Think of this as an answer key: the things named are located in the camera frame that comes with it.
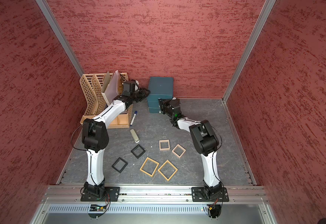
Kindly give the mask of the teal drawer cabinet yellow trim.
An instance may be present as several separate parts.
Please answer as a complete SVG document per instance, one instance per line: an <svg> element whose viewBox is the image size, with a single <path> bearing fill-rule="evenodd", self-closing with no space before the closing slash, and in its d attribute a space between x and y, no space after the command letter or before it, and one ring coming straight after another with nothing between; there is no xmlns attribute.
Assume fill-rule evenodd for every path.
<svg viewBox="0 0 326 224"><path fill-rule="evenodd" d="M150 77L150 94L147 97L149 113L160 114L159 99L173 98L173 78L172 77Z"/></svg>

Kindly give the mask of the small wooden box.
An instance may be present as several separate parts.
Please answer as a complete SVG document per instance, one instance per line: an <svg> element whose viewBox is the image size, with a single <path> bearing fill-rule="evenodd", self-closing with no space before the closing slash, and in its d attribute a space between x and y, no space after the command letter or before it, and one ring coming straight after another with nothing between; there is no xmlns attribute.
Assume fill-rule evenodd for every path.
<svg viewBox="0 0 326 224"><path fill-rule="evenodd" d="M181 158L184 155L185 152L186 152L186 149L184 147L182 147L180 144L177 144L172 150L172 153L177 158Z"/></svg>
<svg viewBox="0 0 326 224"><path fill-rule="evenodd" d="M159 150L160 151L170 151L170 141L169 140L160 140L159 141Z"/></svg>

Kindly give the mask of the black square box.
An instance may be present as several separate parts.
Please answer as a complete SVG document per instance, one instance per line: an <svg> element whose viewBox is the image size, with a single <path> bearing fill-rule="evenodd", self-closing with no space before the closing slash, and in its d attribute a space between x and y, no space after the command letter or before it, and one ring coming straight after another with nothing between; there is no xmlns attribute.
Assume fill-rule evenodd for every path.
<svg viewBox="0 0 326 224"><path fill-rule="evenodd" d="M146 150L141 145L136 145L132 150L131 153L134 155L135 158L139 159Z"/></svg>
<svg viewBox="0 0 326 224"><path fill-rule="evenodd" d="M122 173L127 167L127 165L128 162L126 162L123 158L119 157L111 167L118 173Z"/></svg>

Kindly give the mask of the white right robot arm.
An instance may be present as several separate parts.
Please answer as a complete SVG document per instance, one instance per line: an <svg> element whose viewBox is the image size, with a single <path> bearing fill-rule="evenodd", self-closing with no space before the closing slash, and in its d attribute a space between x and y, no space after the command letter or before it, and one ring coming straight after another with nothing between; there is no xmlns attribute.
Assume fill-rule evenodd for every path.
<svg viewBox="0 0 326 224"><path fill-rule="evenodd" d="M209 200L216 198L223 192L216 162L216 152L220 147L219 133L209 121L196 121L183 115L180 99L159 99L158 102L161 113L169 116L173 127L191 134L193 145L203 162L205 197Z"/></svg>

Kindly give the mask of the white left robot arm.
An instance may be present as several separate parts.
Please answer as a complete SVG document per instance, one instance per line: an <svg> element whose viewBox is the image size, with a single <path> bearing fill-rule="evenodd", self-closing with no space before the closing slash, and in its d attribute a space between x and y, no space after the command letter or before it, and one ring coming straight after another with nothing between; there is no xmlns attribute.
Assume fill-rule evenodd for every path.
<svg viewBox="0 0 326 224"><path fill-rule="evenodd" d="M88 173L84 184L84 193L102 198L104 193L103 156L109 143L107 128L112 121L130 105L147 98L150 91L139 88L136 91L124 91L114 98L112 103L93 119L85 119L82 129L82 143L87 150Z"/></svg>

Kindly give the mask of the pink paper folder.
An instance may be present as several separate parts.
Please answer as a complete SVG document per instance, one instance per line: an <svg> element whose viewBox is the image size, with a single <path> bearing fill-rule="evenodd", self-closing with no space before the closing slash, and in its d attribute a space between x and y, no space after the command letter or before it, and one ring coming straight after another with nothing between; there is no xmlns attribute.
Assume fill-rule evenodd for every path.
<svg viewBox="0 0 326 224"><path fill-rule="evenodd" d="M109 106L115 97L123 93L123 83L128 81L128 74L126 72L115 71L114 73L106 72L103 78L103 86L101 94L105 100L106 106Z"/></svg>

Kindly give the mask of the blue capped white marker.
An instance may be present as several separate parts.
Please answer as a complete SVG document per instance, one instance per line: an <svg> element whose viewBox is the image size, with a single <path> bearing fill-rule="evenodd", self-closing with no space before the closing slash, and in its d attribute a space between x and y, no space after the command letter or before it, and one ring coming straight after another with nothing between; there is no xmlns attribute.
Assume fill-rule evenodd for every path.
<svg viewBox="0 0 326 224"><path fill-rule="evenodd" d="M133 125L134 120L136 118L136 115L137 115L137 111L135 111L134 114L133 114L133 117L132 117L131 122L130 122L130 127Z"/></svg>

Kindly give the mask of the beige lattice file organizer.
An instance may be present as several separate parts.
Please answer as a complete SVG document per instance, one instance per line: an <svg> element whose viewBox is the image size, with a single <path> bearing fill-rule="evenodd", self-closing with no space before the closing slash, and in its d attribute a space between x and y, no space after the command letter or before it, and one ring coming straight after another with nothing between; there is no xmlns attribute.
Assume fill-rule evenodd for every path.
<svg viewBox="0 0 326 224"><path fill-rule="evenodd" d="M112 103L113 96L107 97L107 88L110 86L113 73L90 73L83 74L80 85L87 101L87 108L80 123L85 119L93 119L103 112ZM132 109L130 106L118 115L109 125L109 129L129 128L132 120Z"/></svg>

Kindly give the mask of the large wooden frame left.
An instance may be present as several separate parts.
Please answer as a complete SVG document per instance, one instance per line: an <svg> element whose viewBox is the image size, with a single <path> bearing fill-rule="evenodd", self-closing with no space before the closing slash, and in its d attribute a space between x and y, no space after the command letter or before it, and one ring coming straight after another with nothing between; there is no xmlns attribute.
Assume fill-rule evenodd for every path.
<svg viewBox="0 0 326 224"><path fill-rule="evenodd" d="M150 177L153 177L158 167L159 162L147 157L143 162L142 166L140 167L140 171Z"/></svg>

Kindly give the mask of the large wooden frame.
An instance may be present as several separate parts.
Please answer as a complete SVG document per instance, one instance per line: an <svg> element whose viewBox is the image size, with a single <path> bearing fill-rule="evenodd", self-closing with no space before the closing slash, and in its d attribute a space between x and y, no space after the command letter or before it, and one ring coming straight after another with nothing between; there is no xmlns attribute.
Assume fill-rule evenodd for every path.
<svg viewBox="0 0 326 224"><path fill-rule="evenodd" d="M161 174L166 181L170 181L177 171L178 169L169 160L166 160L158 169L159 174Z"/></svg>
<svg viewBox="0 0 326 224"><path fill-rule="evenodd" d="M143 162L142 166L140 167L140 171L150 177L153 177L158 167L159 162L147 157Z"/></svg>

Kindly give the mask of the large wooden frame right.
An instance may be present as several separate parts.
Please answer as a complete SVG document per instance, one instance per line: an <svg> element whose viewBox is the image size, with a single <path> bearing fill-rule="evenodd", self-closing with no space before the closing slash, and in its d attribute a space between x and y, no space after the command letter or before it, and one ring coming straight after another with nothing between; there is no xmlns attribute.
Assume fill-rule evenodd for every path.
<svg viewBox="0 0 326 224"><path fill-rule="evenodd" d="M170 181L177 171L178 169L169 160L166 160L158 169L159 174L161 174L166 181Z"/></svg>

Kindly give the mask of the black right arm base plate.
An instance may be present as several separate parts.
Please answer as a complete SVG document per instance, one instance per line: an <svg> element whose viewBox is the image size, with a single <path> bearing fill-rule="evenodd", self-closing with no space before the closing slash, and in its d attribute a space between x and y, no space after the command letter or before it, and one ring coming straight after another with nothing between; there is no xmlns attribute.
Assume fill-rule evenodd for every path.
<svg viewBox="0 0 326 224"><path fill-rule="evenodd" d="M227 189L223 187L222 190L215 194L215 196L208 197L207 194L204 192L204 187L192 187L192 200L193 202L229 202L229 196Z"/></svg>

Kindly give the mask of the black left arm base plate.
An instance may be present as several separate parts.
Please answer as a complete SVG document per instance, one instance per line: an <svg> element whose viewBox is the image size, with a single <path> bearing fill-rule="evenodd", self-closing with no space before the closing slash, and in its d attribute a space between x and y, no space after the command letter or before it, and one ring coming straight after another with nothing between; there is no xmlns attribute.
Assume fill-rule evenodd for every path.
<svg viewBox="0 0 326 224"><path fill-rule="evenodd" d="M102 196L95 196L93 193L90 193L87 189L83 188L81 191L81 202L117 202L120 187L105 187L104 190L101 190L103 193Z"/></svg>

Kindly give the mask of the aluminium corner post left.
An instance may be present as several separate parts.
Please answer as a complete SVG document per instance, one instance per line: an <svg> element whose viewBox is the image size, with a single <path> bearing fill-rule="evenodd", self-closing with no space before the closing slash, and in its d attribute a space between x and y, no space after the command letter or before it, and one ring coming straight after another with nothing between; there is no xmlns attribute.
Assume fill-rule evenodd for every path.
<svg viewBox="0 0 326 224"><path fill-rule="evenodd" d="M59 40L60 44L62 45L65 53L67 54L68 58L70 59L72 65L74 66L76 72L80 77L84 74L84 70L80 65L78 58L76 57L72 47L70 46L68 40L66 39L59 23L57 22L52 10L50 9L48 2L46 0L36 0L41 12L43 13L44 17L46 18L47 22L49 23L51 29L53 30L54 34L56 35L57 39Z"/></svg>

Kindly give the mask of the aluminium front rail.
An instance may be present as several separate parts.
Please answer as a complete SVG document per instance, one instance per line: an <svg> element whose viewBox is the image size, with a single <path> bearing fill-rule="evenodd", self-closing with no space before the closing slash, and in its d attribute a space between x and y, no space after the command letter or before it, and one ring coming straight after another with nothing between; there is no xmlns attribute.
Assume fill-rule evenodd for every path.
<svg viewBox="0 0 326 224"><path fill-rule="evenodd" d="M117 202L112 204L147 203L147 204L188 204L211 202L193 202L190 185L108 185L120 187ZM61 184L48 186L41 203L99 204L104 202L81 202L80 185ZM230 201L223 204L270 204L262 186L226 186Z"/></svg>

